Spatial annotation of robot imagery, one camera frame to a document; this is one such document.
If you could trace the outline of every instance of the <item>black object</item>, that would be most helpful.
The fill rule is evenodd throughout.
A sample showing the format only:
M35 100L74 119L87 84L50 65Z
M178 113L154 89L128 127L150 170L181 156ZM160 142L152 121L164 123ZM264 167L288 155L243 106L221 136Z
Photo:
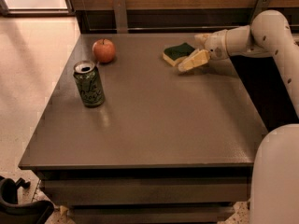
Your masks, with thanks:
M1 224L42 224L54 211L49 201L18 204L19 187L29 188L30 182L20 178L16 183L0 176L0 223Z
M281 12L298 33L298 7L271 7ZM76 10L82 34L117 33L113 10ZM252 8L127 10L129 33L213 33L249 24Z
M272 57L231 57L236 72L267 130L299 123L290 96Z

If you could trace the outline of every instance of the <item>gray table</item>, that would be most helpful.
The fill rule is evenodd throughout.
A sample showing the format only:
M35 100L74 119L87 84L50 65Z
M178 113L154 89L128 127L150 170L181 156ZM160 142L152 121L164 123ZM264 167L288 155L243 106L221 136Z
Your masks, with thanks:
M102 37L117 56L99 66L105 103L87 108L73 66ZM162 59L183 42L193 34L80 36L20 162L78 223L217 221L249 197L267 131L228 61L179 75Z

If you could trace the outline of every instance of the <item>can lid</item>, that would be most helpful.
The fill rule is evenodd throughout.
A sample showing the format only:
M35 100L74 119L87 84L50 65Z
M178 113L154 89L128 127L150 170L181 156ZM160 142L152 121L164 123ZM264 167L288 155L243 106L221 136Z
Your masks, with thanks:
M95 65L92 61L81 61L74 65L74 71L79 74L89 73L94 69Z

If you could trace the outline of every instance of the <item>green sponge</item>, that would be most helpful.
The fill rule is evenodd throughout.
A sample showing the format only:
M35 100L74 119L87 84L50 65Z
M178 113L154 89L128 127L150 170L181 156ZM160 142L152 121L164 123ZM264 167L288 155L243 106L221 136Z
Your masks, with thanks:
M172 66L176 66L193 53L195 48L188 43L183 43L179 46L170 47L164 50L163 59L170 63Z

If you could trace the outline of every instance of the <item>soda can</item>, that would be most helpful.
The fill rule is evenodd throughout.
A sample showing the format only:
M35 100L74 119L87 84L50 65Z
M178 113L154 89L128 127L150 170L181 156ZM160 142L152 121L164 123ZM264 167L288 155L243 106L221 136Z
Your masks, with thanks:
M74 78L85 106L95 107L105 101L99 71L92 61L76 63L74 65Z

